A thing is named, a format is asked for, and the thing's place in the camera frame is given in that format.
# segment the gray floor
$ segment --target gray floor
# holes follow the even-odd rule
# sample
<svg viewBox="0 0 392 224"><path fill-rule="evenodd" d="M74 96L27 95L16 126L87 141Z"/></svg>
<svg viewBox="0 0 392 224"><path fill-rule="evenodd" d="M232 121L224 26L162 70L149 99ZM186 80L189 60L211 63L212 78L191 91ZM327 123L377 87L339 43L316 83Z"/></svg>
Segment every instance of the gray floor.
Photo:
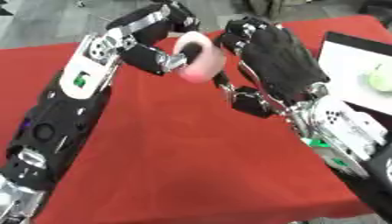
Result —
<svg viewBox="0 0 392 224"><path fill-rule="evenodd" d="M202 31L218 30L229 19L249 14L242 0L179 0L191 8L202 21ZM103 32L104 25L148 0L90 0L86 8L75 6L75 0L9 0L4 8L15 17L0 17L0 48L41 46L79 41L89 32ZM333 18L353 15L361 0L324 0L288 7L278 21ZM385 223L376 215L352 219L317 219L311 223L369 224Z"/></svg>

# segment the white paper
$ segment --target white paper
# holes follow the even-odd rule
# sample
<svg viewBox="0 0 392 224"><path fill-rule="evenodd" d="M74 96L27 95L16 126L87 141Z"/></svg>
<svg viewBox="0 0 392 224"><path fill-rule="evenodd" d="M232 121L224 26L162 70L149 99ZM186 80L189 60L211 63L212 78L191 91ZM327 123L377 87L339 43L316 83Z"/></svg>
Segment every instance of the white paper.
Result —
<svg viewBox="0 0 392 224"><path fill-rule="evenodd" d="M318 62L331 78L327 87L332 95L392 115L392 93L377 91L368 83L368 73L380 64L392 65L392 57L326 41Z"/></svg>

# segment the robotic hand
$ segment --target robotic hand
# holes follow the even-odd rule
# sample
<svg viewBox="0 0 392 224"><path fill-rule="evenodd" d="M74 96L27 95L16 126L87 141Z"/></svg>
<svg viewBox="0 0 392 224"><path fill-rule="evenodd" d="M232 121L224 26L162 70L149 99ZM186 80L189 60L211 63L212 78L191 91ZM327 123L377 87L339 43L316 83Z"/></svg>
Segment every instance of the robotic hand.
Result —
<svg viewBox="0 0 392 224"><path fill-rule="evenodd" d="M214 43L240 57L239 70L253 85L234 87L224 72L214 77L233 109L283 116L338 178L392 222L390 134L328 93L328 77L299 40L281 25L245 17L230 21Z"/></svg>
<svg viewBox="0 0 392 224"><path fill-rule="evenodd" d="M181 3L165 0L81 41L10 141L0 169L0 223L26 224L42 210L105 109L121 59L159 75L182 67L197 49L170 56L152 45L170 31L195 30L199 23Z"/></svg>

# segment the red table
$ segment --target red table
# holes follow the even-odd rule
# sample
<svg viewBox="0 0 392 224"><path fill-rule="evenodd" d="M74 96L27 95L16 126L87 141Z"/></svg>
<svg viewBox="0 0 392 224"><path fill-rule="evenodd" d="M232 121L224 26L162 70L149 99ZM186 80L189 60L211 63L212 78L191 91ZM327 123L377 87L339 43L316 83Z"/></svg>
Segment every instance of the red table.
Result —
<svg viewBox="0 0 392 224"><path fill-rule="evenodd" d="M285 23L315 53L326 31L392 43L372 17ZM175 39L160 45L168 50ZM0 51L0 145L76 44ZM235 72L235 59L227 69ZM38 224L285 223L369 213L279 117L230 109L211 83L124 66L110 104Z"/></svg>

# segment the black glove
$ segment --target black glove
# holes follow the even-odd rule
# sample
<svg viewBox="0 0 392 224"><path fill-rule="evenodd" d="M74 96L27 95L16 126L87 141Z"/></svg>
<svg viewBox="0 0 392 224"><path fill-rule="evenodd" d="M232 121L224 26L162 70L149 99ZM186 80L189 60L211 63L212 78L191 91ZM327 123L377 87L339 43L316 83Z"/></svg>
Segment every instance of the black glove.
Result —
<svg viewBox="0 0 392 224"><path fill-rule="evenodd" d="M329 80L289 30L269 21L252 17L230 21L219 41L241 57L240 70L246 78L280 101L291 103L312 83ZM249 70L257 79L249 77Z"/></svg>

